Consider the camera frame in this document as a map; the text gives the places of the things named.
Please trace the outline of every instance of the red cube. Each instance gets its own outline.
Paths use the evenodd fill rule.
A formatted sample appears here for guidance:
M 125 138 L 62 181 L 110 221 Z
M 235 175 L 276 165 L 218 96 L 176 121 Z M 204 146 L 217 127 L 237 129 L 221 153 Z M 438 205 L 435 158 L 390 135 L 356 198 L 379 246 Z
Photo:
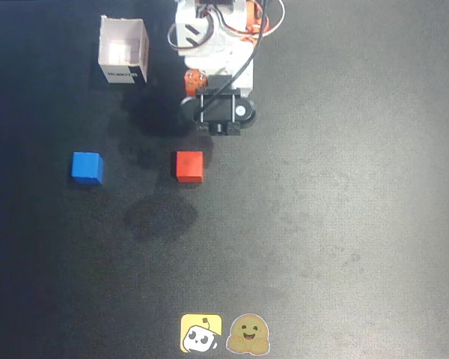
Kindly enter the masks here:
M 177 179 L 181 183 L 202 183 L 204 156 L 202 152 L 177 152 Z

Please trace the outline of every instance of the white box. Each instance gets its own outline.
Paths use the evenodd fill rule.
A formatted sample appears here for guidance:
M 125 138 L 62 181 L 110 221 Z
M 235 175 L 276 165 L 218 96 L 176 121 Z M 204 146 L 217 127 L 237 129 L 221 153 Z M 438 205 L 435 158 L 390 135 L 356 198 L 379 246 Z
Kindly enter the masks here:
M 98 64 L 109 83 L 147 82 L 149 50 L 142 19 L 109 19 L 102 15 Z

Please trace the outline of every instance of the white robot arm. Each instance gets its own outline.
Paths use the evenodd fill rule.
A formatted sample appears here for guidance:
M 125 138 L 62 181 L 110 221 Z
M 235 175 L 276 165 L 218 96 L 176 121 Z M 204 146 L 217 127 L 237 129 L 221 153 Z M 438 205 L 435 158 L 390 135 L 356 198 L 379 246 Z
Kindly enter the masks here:
M 283 22 L 284 4 L 279 0 L 283 14 L 270 28 L 266 7 L 271 0 L 175 1 L 168 42 L 189 68 L 183 113 L 199 130 L 238 135 L 255 114 L 247 100 L 253 90 L 253 57 L 260 41 Z

